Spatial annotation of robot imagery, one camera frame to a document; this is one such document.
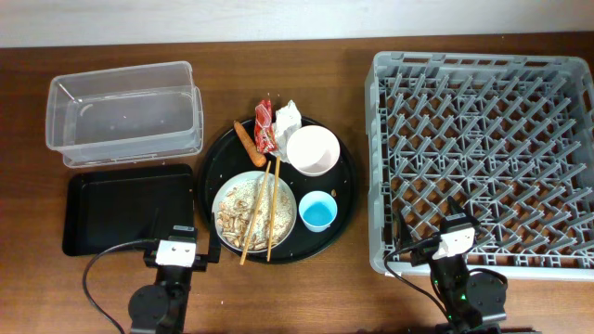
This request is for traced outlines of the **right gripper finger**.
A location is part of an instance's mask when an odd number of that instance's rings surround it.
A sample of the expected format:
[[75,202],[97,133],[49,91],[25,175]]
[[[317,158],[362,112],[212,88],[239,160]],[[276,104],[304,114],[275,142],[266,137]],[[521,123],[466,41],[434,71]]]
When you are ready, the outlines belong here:
[[447,198],[447,204],[450,214],[446,217],[446,219],[461,219],[467,217],[466,211],[451,196]]
[[401,211],[396,214],[398,247],[399,250],[405,251],[409,245],[413,243],[412,236],[407,227],[407,223]]

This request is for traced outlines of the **wooden chopstick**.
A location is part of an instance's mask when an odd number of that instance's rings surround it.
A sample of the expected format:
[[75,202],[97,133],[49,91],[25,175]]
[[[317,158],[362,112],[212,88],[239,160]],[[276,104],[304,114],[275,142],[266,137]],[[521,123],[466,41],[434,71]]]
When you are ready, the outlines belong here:
[[260,191],[259,191],[259,194],[258,194],[256,203],[255,203],[255,206],[254,206],[253,215],[252,215],[252,221],[250,223],[248,234],[247,234],[247,237],[245,239],[244,248],[242,250],[242,254],[241,254],[241,257],[240,257],[240,261],[239,261],[239,264],[240,265],[244,265],[245,264],[245,261],[246,261],[247,255],[248,255],[248,251],[250,250],[250,246],[252,244],[253,229],[254,229],[254,227],[256,225],[257,217],[258,217],[258,214],[259,214],[258,212],[260,210],[261,202],[262,202],[262,199],[263,199],[264,194],[265,194],[265,191],[266,191],[267,181],[268,181],[268,174],[269,174],[269,171],[270,171],[270,167],[271,167],[271,161],[269,161],[267,163],[267,166],[266,166],[266,169],[265,169],[265,173],[264,173],[264,176],[263,176],[263,182],[261,184]]
[[270,262],[271,259],[271,250],[272,250],[272,243],[274,238],[274,226],[276,220],[276,208],[277,208],[277,197],[278,197],[278,179],[279,179],[279,168],[280,168],[280,159],[276,158],[275,163],[275,179],[274,179],[274,186],[273,186],[273,196],[271,200],[271,209],[270,209],[270,224],[268,227],[268,243],[267,243],[267,253],[266,253],[266,261]]

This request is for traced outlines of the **blue cup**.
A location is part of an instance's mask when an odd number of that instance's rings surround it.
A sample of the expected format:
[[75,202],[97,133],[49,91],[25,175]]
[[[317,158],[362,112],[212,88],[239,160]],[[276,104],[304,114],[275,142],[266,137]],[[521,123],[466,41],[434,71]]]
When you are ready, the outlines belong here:
[[319,233],[334,222],[338,215],[338,206],[330,193],[316,190],[302,197],[298,213],[308,230]]

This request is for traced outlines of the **orange carrot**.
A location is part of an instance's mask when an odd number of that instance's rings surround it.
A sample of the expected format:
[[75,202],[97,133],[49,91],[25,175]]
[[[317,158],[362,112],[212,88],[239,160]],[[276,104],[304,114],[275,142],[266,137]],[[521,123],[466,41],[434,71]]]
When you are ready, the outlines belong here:
[[240,122],[234,121],[233,127],[236,134],[239,137],[239,140],[242,146],[245,148],[246,152],[248,153],[250,160],[256,167],[263,167],[267,159],[266,157],[257,150],[254,142],[252,141],[251,137],[246,132],[245,128]]

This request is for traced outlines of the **red snack wrapper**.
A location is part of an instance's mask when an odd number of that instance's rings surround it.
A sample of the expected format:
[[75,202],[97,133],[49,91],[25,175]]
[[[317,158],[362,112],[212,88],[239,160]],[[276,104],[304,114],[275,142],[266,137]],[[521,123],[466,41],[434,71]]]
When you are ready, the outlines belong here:
[[272,103],[269,99],[263,99],[255,107],[254,139],[259,153],[265,154],[278,149],[272,124]]

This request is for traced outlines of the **white tissue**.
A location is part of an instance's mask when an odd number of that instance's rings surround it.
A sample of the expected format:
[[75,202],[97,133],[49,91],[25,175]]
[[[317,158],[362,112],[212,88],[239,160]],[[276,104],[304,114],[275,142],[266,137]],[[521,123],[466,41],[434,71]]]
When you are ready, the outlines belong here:
[[287,148],[291,136],[302,127],[302,115],[296,104],[290,100],[285,107],[276,111],[273,134],[277,144],[273,155],[282,162],[288,162]]

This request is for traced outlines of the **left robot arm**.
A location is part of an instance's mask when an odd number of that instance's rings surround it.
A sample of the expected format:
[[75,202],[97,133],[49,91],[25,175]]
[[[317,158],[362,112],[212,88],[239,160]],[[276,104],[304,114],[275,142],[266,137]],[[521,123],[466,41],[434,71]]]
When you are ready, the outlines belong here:
[[210,220],[208,252],[197,253],[198,230],[175,225],[167,238],[147,239],[141,247],[145,265],[156,270],[152,284],[138,289],[128,303],[132,325],[140,333],[181,333],[184,329],[192,275],[218,263],[221,241]]

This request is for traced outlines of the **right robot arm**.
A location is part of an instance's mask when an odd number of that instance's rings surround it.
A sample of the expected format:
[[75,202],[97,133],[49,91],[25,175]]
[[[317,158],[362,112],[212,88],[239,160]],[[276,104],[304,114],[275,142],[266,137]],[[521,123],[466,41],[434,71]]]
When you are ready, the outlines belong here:
[[418,241],[398,213],[397,248],[385,259],[408,253],[413,266],[430,267],[430,299],[447,320],[435,327],[437,333],[499,333],[499,323],[507,317],[508,279],[490,269],[468,268],[464,256],[474,247],[480,223],[453,198],[447,204],[451,213],[442,218],[439,230]]

